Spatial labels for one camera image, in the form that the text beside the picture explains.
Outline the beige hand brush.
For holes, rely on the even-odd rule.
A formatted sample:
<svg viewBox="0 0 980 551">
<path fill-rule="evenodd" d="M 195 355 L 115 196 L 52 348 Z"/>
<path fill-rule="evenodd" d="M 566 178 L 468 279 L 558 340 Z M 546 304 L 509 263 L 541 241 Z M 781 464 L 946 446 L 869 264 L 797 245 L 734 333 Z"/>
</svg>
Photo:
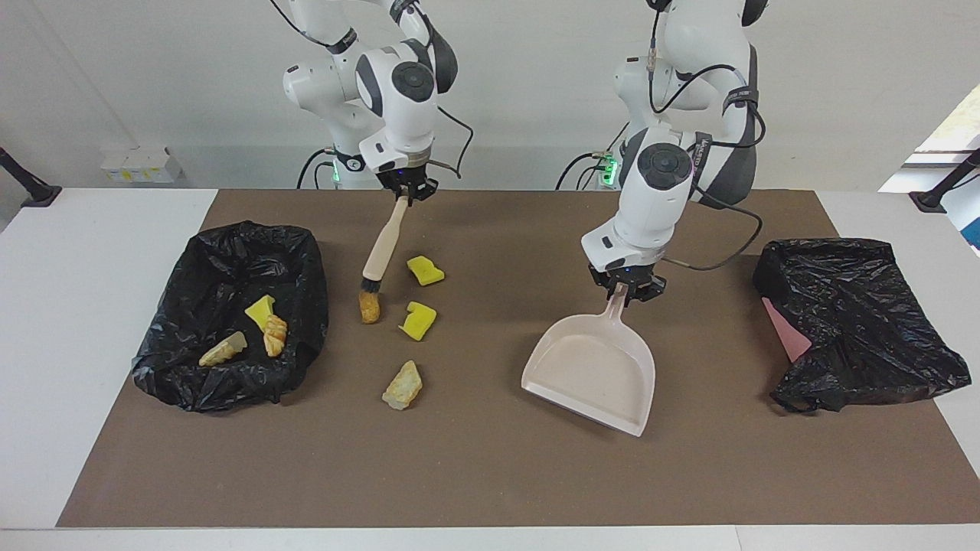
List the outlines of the beige hand brush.
<svg viewBox="0 0 980 551">
<path fill-rule="evenodd" d="M 409 209 L 407 198 L 402 204 L 394 204 L 387 223 L 382 227 L 378 234 L 377 241 L 372 246 L 371 254 L 368 255 L 367 262 L 363 269 L 363 279 L 361 279 L 360 290 L 366 292 L 379 292 L 381 280 L 387 271 L 389 262 L 394 255 L 403 222 L 403 216 Z"/>
</svg>

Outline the yellow sponge piece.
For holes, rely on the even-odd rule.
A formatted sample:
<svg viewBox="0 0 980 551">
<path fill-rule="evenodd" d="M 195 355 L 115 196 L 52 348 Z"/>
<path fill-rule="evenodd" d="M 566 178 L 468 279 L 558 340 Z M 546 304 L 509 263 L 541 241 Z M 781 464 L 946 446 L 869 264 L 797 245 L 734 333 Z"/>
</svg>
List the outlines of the yellow sponge piece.
<svg viewBox="0 0 980 551">
<path fill-rule="evenodd" d="M 413 339 L 423 341 L 437 318 L 437 310 L 419 302 L 409 302 L 406 307 L 406 318 L 399 329 Z"/>
<path fill-rule="evenodd" d="M 426 256 L 410 258 L 406 264 L 420 286 L 434 285 L 434 283 L 441 282 L 446 277 L 444 271 L 439 269 L 434 261 Z"/>
<path fill-rule="evenodd" d="M 273 296 L 265 295 L 247 307 L 244 313 L 255 322 L 260 331 L 265 331 L 267 321 L 274 315 L 274 303 L 276 303 L 276 300 Z"/>
</svg>

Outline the beige plastic dustpan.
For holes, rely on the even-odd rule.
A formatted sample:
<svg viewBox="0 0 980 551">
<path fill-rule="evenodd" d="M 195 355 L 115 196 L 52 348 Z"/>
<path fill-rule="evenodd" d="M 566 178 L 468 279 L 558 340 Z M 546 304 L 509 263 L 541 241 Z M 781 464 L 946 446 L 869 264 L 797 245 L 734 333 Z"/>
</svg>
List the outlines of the beige plastic dustpan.
<svg viewBox="0 0 980 551">
<path fill-rule="evenodd" d="M 521 387 L 579 416 L 633 437 L 646 429 L 655 393 L 647 342 L 609 299 L 603 313 L 561 318 L 542 335 Z"/>
</svg>

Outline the orange striped foam chunk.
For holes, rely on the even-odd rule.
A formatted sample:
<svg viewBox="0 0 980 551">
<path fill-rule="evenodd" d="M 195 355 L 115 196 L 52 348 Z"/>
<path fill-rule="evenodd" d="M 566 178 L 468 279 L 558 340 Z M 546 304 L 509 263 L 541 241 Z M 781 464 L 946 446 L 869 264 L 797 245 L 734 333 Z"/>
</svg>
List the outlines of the orange striped foam chunk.
<svg viewBox="0 0 980 551">
<path fill-rule="evenodd" d="M 285 347 L 288 334 L 288 324 L 283 318 L 270 314 L 263 326 L 263 345 L 269 358 L 278 357 Z"/>
</svg>

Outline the pale beige foam chunk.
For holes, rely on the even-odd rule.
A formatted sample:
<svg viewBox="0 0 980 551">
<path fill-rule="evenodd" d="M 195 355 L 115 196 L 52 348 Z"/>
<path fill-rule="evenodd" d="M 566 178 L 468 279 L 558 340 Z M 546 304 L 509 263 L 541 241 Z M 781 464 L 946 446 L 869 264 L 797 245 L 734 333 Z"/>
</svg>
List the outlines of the pale beige foam chunk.
<svg viewBox="0 0 980 551">
<path fill-rule="evenodd" d="M 402 411 L 412 405 L 421 388 L 423 388 L 423 380 L 421 380 L 419 367 L 413 360 L 407 360 L 386 387 L 382 394 L 382 401 L 390 408 Z"/>
</svg>

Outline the pale green foam chunk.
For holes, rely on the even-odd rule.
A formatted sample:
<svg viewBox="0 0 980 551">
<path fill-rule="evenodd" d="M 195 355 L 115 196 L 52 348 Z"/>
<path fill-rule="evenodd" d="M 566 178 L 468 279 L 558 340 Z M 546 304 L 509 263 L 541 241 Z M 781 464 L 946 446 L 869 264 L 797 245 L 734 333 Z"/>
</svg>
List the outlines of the pale green foam chunk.
<svg viewBox="0 0 980 551">
<path fill-rule="evenodd" d="M 217 342 L 213 348 L 203 353 L 198 360 L 199 367 L 216 367 L 244 351 L 248 346 L 247 338 L 242 331 L 235 331 L 227 338 Z"/>
</svg>

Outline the pink plastic bin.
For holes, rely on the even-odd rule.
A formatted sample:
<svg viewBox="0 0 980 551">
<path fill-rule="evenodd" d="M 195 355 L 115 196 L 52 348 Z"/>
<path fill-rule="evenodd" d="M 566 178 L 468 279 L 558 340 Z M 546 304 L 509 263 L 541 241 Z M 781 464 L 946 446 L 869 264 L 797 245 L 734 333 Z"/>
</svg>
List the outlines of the pink plastic bin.
<svg viewBox="0 0 980 551">
<path fill-rule="evenodd" d="M 762 297 L 762 303 L 790 362 L 795 362 L 804 356 L 812 348 L 811 339 L 794 328 L 787 318 L 777 311 L 769 298 Z"/>
</svg>

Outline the black plastic trash bag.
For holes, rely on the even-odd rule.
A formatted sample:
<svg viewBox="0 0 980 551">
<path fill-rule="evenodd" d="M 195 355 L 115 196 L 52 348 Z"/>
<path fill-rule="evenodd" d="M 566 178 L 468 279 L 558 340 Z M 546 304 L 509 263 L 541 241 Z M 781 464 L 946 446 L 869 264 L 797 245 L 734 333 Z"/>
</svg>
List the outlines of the black plastic trash bag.
<svg viewBox="0 0 980 551">
<path fill-rule="evenodd" d="M 266 355 L 244 310 L 265 295 L 288 324 L 283 352 Z M 198 360 L 235 331 L 248 346 L 216 367 Z M 188 241 L 132 361 L 133 383 L 164 404 L 217 412 L 297 390 L 328 332 L 328 280 L 311 231 L 253 222 L 204 230 Z"/>
<path fill-rule="evenodd" d="M 913 403 L 972 383 L 889 242 L 774 240 L 763 247 L 753 285 L 810 344 L 770 392 L 787 412 Z"/>
</svg>

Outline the brown table mat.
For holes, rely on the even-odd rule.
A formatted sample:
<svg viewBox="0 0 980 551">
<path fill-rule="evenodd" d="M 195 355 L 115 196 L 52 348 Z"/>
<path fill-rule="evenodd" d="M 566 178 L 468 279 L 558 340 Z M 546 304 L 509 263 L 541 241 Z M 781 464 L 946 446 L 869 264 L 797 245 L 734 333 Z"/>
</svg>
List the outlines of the brown table mat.
<svg viewBox="0 0 980 551">
<path fill-rule="evenodd" d="M 762 236 L 723 269 L 658 269 L 665 295 L 624 321 L 657 380 L 644 435 L 605 428 L 524 391 L 554 321 L 605 294 L 579 240 L 613 193 L 440 191 L 403 224 L 363 325 L 361 265 L 392 198 L 380 191 L 221 191 L 204 229 L 252 220 L 314 233 L 328 339 L 279 404 L 183 412 L 126 381 L 59 527 L 471 527 L 579 524 L 980 522 L 980 479 L 937 405 L 791 415 L 769 392 L 789 367 L 752 283 L 766 242 L 836 234 L 818 198 L 757 191 Z M 407 260 L 446 277 L 420 286 Z M 423 341 L 409 302 L 437 310 Z M 423 388 L 382 394 L 407 362 Z"/>
</svg>

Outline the white wall socket box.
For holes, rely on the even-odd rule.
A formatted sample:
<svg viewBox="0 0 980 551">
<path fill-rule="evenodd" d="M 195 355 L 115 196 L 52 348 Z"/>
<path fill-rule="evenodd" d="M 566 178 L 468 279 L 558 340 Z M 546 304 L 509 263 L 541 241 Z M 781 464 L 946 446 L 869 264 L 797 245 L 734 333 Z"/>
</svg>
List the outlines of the white wall socket box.
<svg viewBox="0 0 980 551">
<path fill-rule="evenodd" d="M 107 152 L 100 165 L 114 184 L 178 184 L 185 169 L 167 147 Z"/>
</svg>

